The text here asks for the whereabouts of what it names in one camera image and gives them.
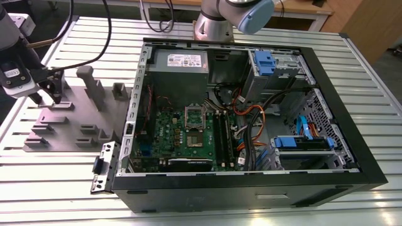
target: wooden desk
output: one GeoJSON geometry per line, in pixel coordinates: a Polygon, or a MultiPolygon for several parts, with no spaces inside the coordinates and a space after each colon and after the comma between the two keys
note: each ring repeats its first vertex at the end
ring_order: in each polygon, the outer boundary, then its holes
{"type": "MultiPolygon", "coordinates": [[[[136,2],[138,0],[121,0],[122,2],[136,2]]],[[[329,15],[333,15],[335,11],[332,7],[325,3],[324,7],[317,7],[312,5],[312,0],[288,0],[285,1],[285,17],[311,19],[315,20],[309,31],[320,32],[321,27],[324,26],[329,15]]],[[[194,10],[201,11],[202,0],[173,0],[174,8],[182,10],[194,10]]],[[[149,10],[150,8],[169,8],[165,0],[145,0],[145,10],[146,15],[142,12],[142,19],[145,16],[150,18],[149,10]]],[[[282,10],[282,4],[276,5],[276,13],[273,16],[280,17],[282,10]]]]}

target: wire bundle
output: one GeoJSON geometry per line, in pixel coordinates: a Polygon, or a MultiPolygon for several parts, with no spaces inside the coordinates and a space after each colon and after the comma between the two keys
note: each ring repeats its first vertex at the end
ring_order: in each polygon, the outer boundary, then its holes
{"type": "Polygon", "coordinates": [[[148,115],[146,115],[146,120],[145,120],[144,128],[142,128],[141,131],[136,134],[136,136],[138,136],[138,135],[141,134],[141,132],[146,129],[146,125],[148,125],[148,121],[149,121],[149,117],[150,117],[150,113],[152,113],[153,90],[152,90],[150,85],[148,85],[148,88],[149,88],[149,93],[150,93],[148,115]]]}
{"type": "Polygon", "coordinates": [[[169,8],[170,8],[170,14],[172,14],[172,20],[169,21],[166,27],[164,28],[164,21],[160,22],[160,30],[157,30],[152,24],[150,24],[150,21],[149,21],[149,18],[148,18],[148,14],[146,14],[146,8],[145,8],[145,2],[144,0],[140,0],[140,3],[141,3],[141,8],[142,8],[142,11],[144,11],[144,15],[145,15],[145,19],[146,19],[146,22],[148,22],[148,25],[150,27],[150,29],[158,33],[170,33],[172,30],[174,29],[174,25],[176,25],[176,9],[174,9],[174,4],[172,2],[172,0],[165,0],[169,8]]]}

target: black cable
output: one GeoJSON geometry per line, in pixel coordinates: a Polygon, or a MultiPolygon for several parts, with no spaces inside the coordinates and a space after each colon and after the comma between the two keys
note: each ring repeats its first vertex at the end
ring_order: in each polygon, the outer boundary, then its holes
{"type": "MultiPolygon", "coordinates": [[[[288,94],[290,92],[307,92],[307,91],[311,91],[312,89],[313,89],[312,87],[304,87],[304,88],[293,88],[293,89],[282,90],[281,92],[278,92],[270,96],[270,98],[268,99],[268,101],[265,102],[265,104],[262,106],[264,110],[266,110],[268,107],[276,102],[276,100],[285,94],[288,94]]],[[[253,125],[258,119],[258,115],[260,115],[260,112],[257,112],[254,114],[253,119],[249,122],[245,135],[244,135],[246,153],[249,153],[252,155],[252,158],[253,158],[253,156],[256,158],[256,148],[254,148],[254,143],[253,143],[253,138],[252,138],[252,129],[253,129],[253,125]]],[[[256,162],[252,162],[250,170],[256,170],[256,162]]]]}
{"type": "Polygon", "coordinates": [[[73,21],[74,21],[74,0],[70,0],[70,15],[69,15],[69,19],[67,19],[67,25],[66,25],[62,33],[58,35],[58,37],[54,38],[54,43],[58,42],[61,40],[61,38],[63,38],[63,36],[66,35],[73,21]]]}
{"type": "Polygon", "coordinates": [[[144,11],[144,15],[145,15],[145,19],[146,19],[146,22],[148,22],[148,25],[149,25],[150,29],[152,29],[153,31],[158,32],[158,33],[162,33],[162,32],[170,33],[172,30],[174,29],[174,25],[176,25],[176,9],[174,9],[174,4],[173,4],[172,0],[170,0],[170,2],[169,2],[169,0],[165,0],[165,2],[166,2],[168,6],[169,6],[169,8],[170,8],[172,21],[169,21],[169,24],[168,24],[168,26],[166,26],[165,28],[162,28],[164,21],[161,21],[161,22],[160,22],[160,30],[157,30],[157,29],[152,26],[150,21],[149,21],[149,18],[148,18],[146,9],[145,9],[145,2],[144,2],[144,0],[140,0],[141,7],[142,7],[142,11],[144,11]]]}
{"type": "Polygon", "coordinates": [[[281,16],[280,17],[285,17],[285,5],[284,5],[282,0],[280,0],[280,1],[281,1],[281,4],[282,4],[281,16]]]}
{"type": "Polygon", "coordinates": [[[113,17],[112,17],[112,12],[109,10],[109,5],[108,5],[108,1],[106,0],[102,0],[104,1],[104,5],[106,7],[106,15],[108,15],[108,24],[109,24],[109,31],[108,31],[108,39],[106,39],[106,45],[98,55],[98,57],[95,57],[93,60],[89,60],[89,61],[85,61],[82,63],[78,63],[75,65],[70,65],[70,66],[66,66],[66,67],[59,67],[59,68],[55,68],[51,70],[51,72],[59,72],[59,71],[63,71],[63,70],[67,70],[67,69],[71,69],[71,68],[77,68],[77,67],[81,67],[81,66],[85,66],[90,63],[94,63],[97,60],[101,59],[101,57],[104,56],[104,54],[106,53],[106,49],[109,47],[109,44],[112,42],[112,37],[113,37],[113,17]]]}
{"type": "Polygon", "coordinates": [[[222,107],[226,109],[226,110],[229,110],[228,109],[228,105],[225,104],[225,102],[224,102],[224,100],[222,100],[222,97],[221,97],[221,95],[220,95],[220,93],[218,93],[218,89],[217,88],[222,88],[222,87],[238,87],[240,86],[240,84],[238,83],[230,83],[230,82],[220,82],[220,83],[217,83],[217,85],[214,86],[214,95],[216,95],[216,98],[217,98],[217,100],[218,100],[218,102],[220,102],[220,104],[222,105],[222,107]]]}
{"type": "Polygon", "coordinates": [[[70,14],[69,14],[69,19],[67,19],[67,25],[66,25],[63,31],[61,32],[61,34],[54,39],[49,39],[49,40],[39,41],[39,42],[35,42],[35,43],[29,43],[27,48],[39,48],[39,47],[43,47],[43,46],[53,45],[55,42],[58,42],[61,40],[61,38],[63,38],[63,36],[66,35],[73,21],[74,21],[74,0],[70,0],[70,14]]]}

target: aluminum slatted table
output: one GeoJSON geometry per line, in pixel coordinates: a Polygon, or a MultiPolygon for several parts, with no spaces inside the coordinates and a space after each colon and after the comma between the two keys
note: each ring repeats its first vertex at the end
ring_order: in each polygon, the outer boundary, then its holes
{"type": "MultiPolygon", "coordinates": [[[[67,34],[43,59],[49,66],[66,66],[98,56],[108,21],[82,17],[67,34]]],[[[110,47],[93,63],[104,86],[114,82],[133,86],[144,37],[193,39],[193,25],[177,23],[170,34],[160,34],[144,21],[114,19],[110,47]]],[[[402,107],[351,40],[335,33],[274,29],[256,35],[236,31],[234,37],[237,42],[315,49],[389,183],[316,208],[134,214],[116,195],[90,195],[99,153],[23,151],[42,110],[30,99],[21,98],[0,128],[0,224],[402,225],[402,107]]],[[[66,77],[71,85],[85,85],[75,69],[66,71],[66,77]]]]}

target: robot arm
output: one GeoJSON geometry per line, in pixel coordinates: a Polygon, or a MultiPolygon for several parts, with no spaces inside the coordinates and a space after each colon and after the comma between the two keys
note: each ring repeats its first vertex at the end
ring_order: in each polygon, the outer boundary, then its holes
{"type": "Polygon", "coordinates": [[[254,34],[269,22],[276,4],[280,2],[280,0],[205,0],[194,28],[196,39],[230,42],[233,26],[245,34],[254,34]]]}
{"type": "Polygon", "coordinates": [[[31,97],[42,102],[38,91],[43,89],[61,103],[63,72],[53,73],[41,63],[34,49],[10,15],[0,5],[0,85],[6,93],[15,97],[31,97]]]}
{"type": "MultiPolygon", "coordinates": [[[[233,41],[233,26],[245,34],[258,32],[268,23],[274,13],[276,3],[280,1],[205,0],[196,25],[196,39],[233,41]]],[[[110,22],[110,40],[112,20],[106,0],[104,2],[110,22]]],[[[50,70],[45,67],[37,52],[27,45],[29,42],[0,5],[0,85],[10,96],[15,98],[29,96],[37,104],[42,103],[43,98],[38,91],[43,89],[59,104],[65,86],[65,68],[50,70]]],[[[109,42],[99,57],[83,62],[82,65],[98,60],[108,46],[109,42]]]]}

